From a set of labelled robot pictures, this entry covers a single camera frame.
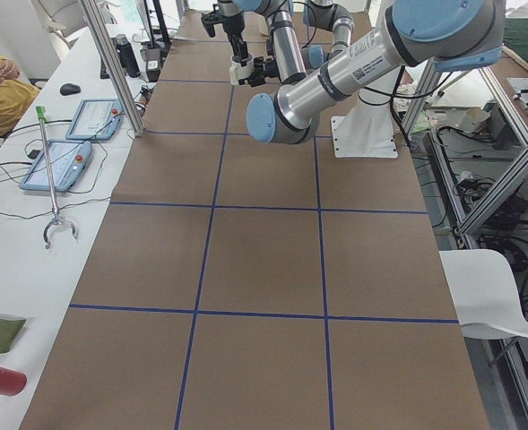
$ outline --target chair leg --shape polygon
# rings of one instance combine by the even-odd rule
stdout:
[[[504,356],[509,349],[511,349],[515,344],[516,342],[518,342],[520,338],[518,336],[516,336],[515,338],[513,338],[510,342],[508,342],[504,348],[502,348],[500,350],[500,352],[498,354],[495,355],[495,357],[489,361],[489,367],[492,367],[494,366],[498,360],[501,359],[502,356]]]

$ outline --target computer mouse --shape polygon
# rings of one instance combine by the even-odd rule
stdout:
[[[79,92],[81,92],[81,87],[75,83],[66,83],[60,87],[60,93],[63,96],[70,96],[71,94],[78,94]]]

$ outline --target blue and white device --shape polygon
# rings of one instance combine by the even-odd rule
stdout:
[[[65,137],[72,141],[106,141],[120,125],[121,113],[118,99],[82,100]]]
[[[59,193],[65,193],[73,186],[88,164],[92,154],[92,144],[90,141],[50,140],[48,151],[55,179],[55,189]],[[19,187],[22,190],[50,191],[47,159],[44,152],[41,152],[34,160]]]

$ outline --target yellow shirt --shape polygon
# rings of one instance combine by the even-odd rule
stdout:
[[[0,136],[7,134],[22,118],[39,90],[15,79],[5,80],[0,86]]]

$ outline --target reacher grabber tool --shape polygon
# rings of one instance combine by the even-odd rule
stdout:
[[[50,161],[47,130],[45,129],[45,123],[47,121],[45,117],[45,108],[43,106],[36,106],[36,109],[37,118],[39,119],[40,136],[42,137],[42,150],[45,153],[45,165],[47,167],[48,186],[50,188],[50,200],[52,201],[53,219],[49,221],[49,223],[45,227],[44,232],[42,233],[42,237],[45,239],[45,248],[49,249],[51,244],[50,240],[48,239],[48,230],[52,226],[61,226],[64,224],[69,225],[73,231],[74,240],[76,240],[77,235],[76,226],[73,224],[73,222],[65,219],[63,216],[60,215],[60,208],[58,207],[58,200],[56,199],[55,178],[52,174],[52,165]]]

